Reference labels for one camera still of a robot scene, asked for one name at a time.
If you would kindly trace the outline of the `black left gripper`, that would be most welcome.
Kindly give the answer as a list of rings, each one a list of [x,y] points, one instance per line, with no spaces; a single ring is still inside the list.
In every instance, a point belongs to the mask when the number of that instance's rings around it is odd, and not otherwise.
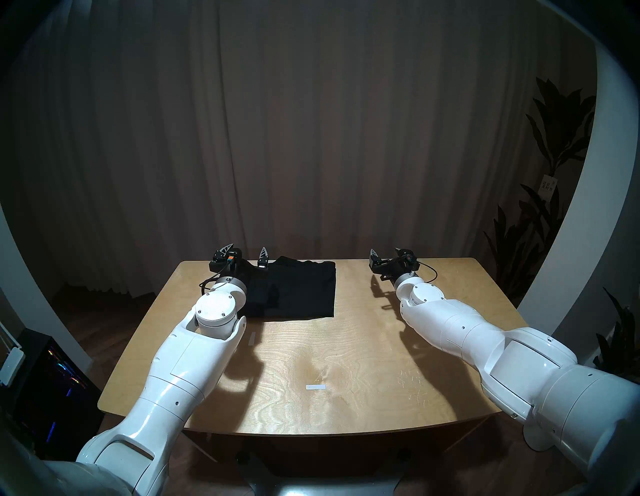
[[[262,247],[257,265],[251,264],[243,258],[241,251],[230,251],[234,247],[230,243],[218,249],[209,261],[209,271],[218,274],[220,278],[232,278],[240,281],[262,279],[267,276],[270,263],[267,248]]]

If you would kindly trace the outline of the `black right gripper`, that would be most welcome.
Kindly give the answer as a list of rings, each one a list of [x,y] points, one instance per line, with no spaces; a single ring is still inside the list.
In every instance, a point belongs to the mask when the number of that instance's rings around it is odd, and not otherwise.
[[[369,268],[381,277],[381,280],[396,282],[398,278],[419,270],[420,262],[412,257],[412,251],[404,248],[394,248],[397,254],[393,259],[382,259],[374,249],[370,249]]]

